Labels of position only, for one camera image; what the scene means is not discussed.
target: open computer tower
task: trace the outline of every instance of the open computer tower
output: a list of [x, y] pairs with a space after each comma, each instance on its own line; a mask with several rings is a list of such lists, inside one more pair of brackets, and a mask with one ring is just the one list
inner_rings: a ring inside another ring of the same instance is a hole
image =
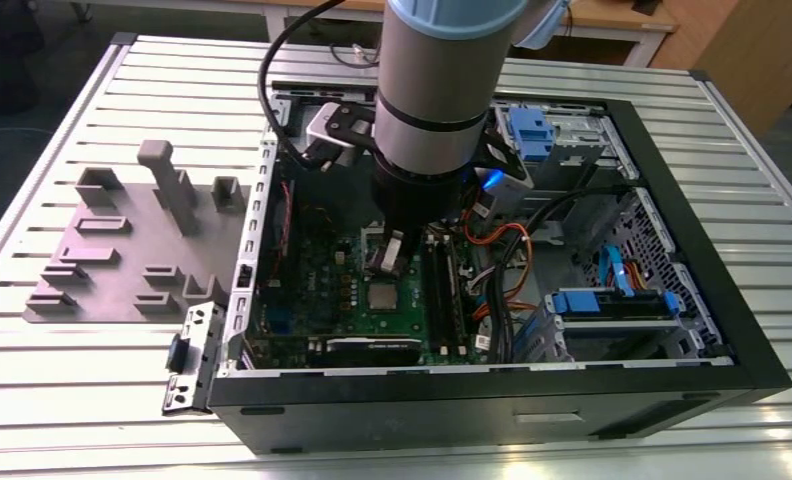
[[[372, 107], [373, 96], [292, 86], [272, 104], [304, 147], [324, 104]], [[369, 159], [347, 152], [324, 174], [293, 171], [266, 132], [229, 305], [188, 311], [165, 414], [214, 412], [254, 452], [507, 445], [643, 437], [790, 388], [632, 105], [497, 97], [489, 119], [528, 172], [508, 218], [572, 188], [632, 186], [583, 198], [535, 233], [520, 300], [537, 309], [516, 317], [515, 361], [488, 363], [483, 350], [471, 288], [485, 252], [459, 219], [429, 227], [399, 280], [372, 277]], [[495, 208], [476, 202], [477, 228]], [[639, 274], [641, 304], [615, 303], [607, 248]]]

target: cable connector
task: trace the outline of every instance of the cable connector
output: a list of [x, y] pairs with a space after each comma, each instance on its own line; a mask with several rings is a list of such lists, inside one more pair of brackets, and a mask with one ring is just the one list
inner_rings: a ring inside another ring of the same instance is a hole
[[343, 155], [343, 147], [320, 138], [313, 140], [301, 156], [324, 172]]

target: table leg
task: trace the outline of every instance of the table leg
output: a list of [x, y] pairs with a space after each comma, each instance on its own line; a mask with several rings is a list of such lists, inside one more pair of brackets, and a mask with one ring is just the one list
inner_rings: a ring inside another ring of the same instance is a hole
[[273, 5], [262, 5], [262, 15], [265, 16], [268, 40], [273, 42], [280, 32], [287, 28], [287, 9]]
[[664, 38], [665, 33], [663, 32], [641, 32], [639, 41], [636, 42], [636, 45], [633, 45], [633, 49], [631, 50], [627, 60], [624, 61], [624, 66], [643, 68], [648, 67], [651, 64], [651, 59], [657, 53]]
[[78, 23], [88, 23], [93, 18], [90, 4], [70, 2], [70, 7], [73, 7], [73, 12], [76, 13], [76, 19], [78, 20]]

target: slotted aluminum table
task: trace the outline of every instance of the slotted aluminum table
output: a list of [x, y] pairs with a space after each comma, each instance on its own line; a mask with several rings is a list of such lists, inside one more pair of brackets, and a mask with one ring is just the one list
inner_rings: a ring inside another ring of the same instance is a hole
[[[217, 418], [162, 418], [177, 327], [33, 325], [21, 318], [24, 302], [76, 210], [85, 167], [110, 166], [121, 181], [149, 182], [137, 145], [164, 138], [193, 183], [217, 175], [252, 183], [266, 45], [145, 36], [118, 43], [0, 223], [1, 475], [792, 478], [792, 390], [641, 440], [505, 448], [254, 458]], [[375, 70], [340, 66], [320, 47], [288, 46], [272, 72], [272, 80], [376, 82]], [[635, 104], [792, 376], [792, 188], [712, 85], [685, 72], [509, 60], [499, 91]]]

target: blue led light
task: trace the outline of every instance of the blue led light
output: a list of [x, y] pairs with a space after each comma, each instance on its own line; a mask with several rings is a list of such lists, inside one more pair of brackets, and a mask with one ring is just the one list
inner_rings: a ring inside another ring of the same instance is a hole
[[488, 175], [488, 178], [485, 179], [485, 183], [483, 183], [481, 185], [483, 190], [488, 190], [491, 187], [493, 187], [501, 179], [503, 170], [495, 170], [493, 172], [491, 172], [491, 175]]

